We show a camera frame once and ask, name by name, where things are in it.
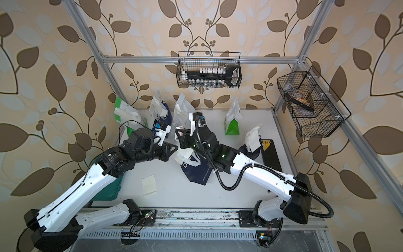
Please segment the white paper bag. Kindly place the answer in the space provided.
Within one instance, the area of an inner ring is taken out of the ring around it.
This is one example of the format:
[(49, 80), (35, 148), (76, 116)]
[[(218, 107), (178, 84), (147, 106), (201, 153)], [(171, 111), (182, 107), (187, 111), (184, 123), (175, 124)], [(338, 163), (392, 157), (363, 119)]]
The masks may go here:
[(175, 107), (173, 121), (178, 127), (189, 128), (189, 115), (195, 112), (195, 108), (187, 101), (185, 95), (180, 94)]

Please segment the dark navy small bag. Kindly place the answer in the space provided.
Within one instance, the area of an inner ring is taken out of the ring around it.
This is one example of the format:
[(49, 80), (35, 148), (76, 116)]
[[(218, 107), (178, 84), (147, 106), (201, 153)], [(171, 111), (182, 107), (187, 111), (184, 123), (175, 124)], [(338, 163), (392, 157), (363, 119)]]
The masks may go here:
[(208, 166), (207, 160), (199, 157), (197, 153), (192, 153), (190, 161), (191, 164), (181, 164), (182, 171), (190, 182), (205, 186), (213, 169)]

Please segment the small green paper bag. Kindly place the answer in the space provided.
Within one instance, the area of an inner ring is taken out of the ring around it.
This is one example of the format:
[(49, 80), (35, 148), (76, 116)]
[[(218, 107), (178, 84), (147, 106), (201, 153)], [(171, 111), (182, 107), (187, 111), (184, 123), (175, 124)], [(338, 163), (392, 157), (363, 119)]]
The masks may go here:
[(225, 135), (239, 135), (239, 121), (242, 119), (238, 99), (235, 97), (225, 118)]

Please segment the large green white bag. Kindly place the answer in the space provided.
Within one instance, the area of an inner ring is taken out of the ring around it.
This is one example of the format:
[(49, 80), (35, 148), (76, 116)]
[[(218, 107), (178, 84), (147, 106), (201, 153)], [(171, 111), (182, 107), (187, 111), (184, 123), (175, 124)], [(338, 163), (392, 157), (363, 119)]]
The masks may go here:
[(140, 113), (119, 97), (114, 103), (114, 118), (116, 122), (125, 126), (128, 136), (139, 128), (148, 128)]

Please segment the small blue paper bag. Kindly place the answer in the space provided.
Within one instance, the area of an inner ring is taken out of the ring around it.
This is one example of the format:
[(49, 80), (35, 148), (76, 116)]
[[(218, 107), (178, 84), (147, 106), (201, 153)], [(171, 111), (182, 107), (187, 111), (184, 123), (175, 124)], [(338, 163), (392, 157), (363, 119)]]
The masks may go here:
[(172, 126), (173, 117), (171, 115), (169, 106), (166, 102), (164, 102), (164, 101), (158, 102), (156, 105), (155, 113), (156, 113), (156, 116), (154, 119), (154, 123), (164, 122), (164, 123)]

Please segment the navy blue paper bag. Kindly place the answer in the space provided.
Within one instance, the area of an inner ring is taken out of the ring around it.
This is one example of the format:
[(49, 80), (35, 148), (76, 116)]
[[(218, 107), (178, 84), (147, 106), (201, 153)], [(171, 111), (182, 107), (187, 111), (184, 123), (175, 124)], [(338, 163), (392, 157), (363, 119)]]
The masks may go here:
[(260, 155), (260, 148), (256, 149), (254, 152), (250, 152), (246, 145), (241, 146), (238, 151), (252, 160), (255, 160)]

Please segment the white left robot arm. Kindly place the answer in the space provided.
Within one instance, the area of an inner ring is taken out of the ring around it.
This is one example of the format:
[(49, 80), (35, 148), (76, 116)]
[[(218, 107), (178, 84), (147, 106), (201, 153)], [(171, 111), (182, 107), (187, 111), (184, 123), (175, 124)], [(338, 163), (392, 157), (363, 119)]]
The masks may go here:
[(137, 224), (144, 216), (132, 199), (92, 213), (81, 214), (80, 210), (136, 164), (155, 159), (167, 162), (177, 150), (178, 146), (163, 140), (155, 143), (153, 133), (146, 129), (131, 132), (121, 145), (100, 154), (87, 173), (59, 198), (25, 214), (33, 246), (42, 252), (64, 252), (88, 233), (115, 224)]

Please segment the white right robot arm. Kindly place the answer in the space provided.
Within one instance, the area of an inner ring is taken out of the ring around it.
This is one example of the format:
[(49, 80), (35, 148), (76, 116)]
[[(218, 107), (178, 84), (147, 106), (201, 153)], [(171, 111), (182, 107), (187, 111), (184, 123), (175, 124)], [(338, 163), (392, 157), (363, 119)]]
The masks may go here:
[(284, 217), (298, 224), (308, 223), (312, 197), (304, 175), (293, 176), (259, 164), (237, 149), (219, 143), (207, 127), (194, 131), (176, 129), (175, 134), (182, 149), (194, 150), (217, 175), (226, 172), (238, 176), (234, 185), (223, 186), (225, 190), (235, 190), (246, 178), (276, 195), (273, 199), (256, 203), (252, 213), (252, 222), (256, 225), (262, 226), (265, 222)]

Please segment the black socket set holder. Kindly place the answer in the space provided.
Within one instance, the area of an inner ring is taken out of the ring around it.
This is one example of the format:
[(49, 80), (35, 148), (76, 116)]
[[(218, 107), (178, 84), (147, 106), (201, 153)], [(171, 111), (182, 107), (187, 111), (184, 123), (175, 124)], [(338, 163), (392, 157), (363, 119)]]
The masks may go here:
[(211, 80), (212, 84), (214, 80), (216, 85), (219, 81), (221, 85), (226, 85), (228, 87), (239, 86), (242, 79), (241, 67), (238, 65), (227, 65), (219, 68), (201, 68), (199, 70), (188, 70), (184, 71), (188, 80), (199, 80), (205, 81), (207, 83)]

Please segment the green plastic tool case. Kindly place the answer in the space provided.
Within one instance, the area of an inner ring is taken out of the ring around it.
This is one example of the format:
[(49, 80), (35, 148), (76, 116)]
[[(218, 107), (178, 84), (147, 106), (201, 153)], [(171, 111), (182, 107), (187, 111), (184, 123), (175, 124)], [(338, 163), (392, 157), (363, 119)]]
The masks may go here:
[(92, 201), (113, 201), (118, 197), (121, 190), (121, 183), (123, 176), (117, 178), (111, 184), (102, 189), (96, 196), (92, 198)]

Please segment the black yellow flat case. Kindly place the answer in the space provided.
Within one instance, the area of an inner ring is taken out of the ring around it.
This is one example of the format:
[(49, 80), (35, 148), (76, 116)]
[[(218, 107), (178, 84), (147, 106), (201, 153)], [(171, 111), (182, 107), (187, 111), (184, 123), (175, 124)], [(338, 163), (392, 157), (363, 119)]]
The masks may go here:
[(275, 143), (272, 139), (261, 139), (261, 156), (263, 164), (278, 172), (282, 172), (282, 167), (277, 154)]

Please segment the tool in right basket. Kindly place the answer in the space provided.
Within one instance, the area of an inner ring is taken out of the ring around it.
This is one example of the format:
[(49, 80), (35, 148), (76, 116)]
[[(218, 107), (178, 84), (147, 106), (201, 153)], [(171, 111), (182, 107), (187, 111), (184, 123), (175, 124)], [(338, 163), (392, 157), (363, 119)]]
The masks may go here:
[(314, 107), (306, 100), (303, 98), (299, 98), (299, 97), (295, 97), (295, 96), (290, 96), (288, 98), (288, 100), (295, 104), (296, 106), (303, 108), (309, 112), (313, 112), (314, 111)]

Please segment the aluminium front rail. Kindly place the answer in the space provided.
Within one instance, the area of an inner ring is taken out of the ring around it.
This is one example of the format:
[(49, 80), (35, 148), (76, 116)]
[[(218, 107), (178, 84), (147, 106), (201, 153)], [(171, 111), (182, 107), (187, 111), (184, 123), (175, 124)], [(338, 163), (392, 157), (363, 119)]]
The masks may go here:
[[(89, 215), (106, 208), (84, 208), (79, 214)], [(279, 219), (256, 224), (252, 218), (252, 210), (240, 209), (163, 209), (157, 208), (156, 213), (145, 220), (144, 227), (154, 228), (277, 228)], [(328, 230), (324, 219), (310, 217), (307, 224), (298, 224), (286, 217), (283, 219), (283, 228), (286, 230)]]

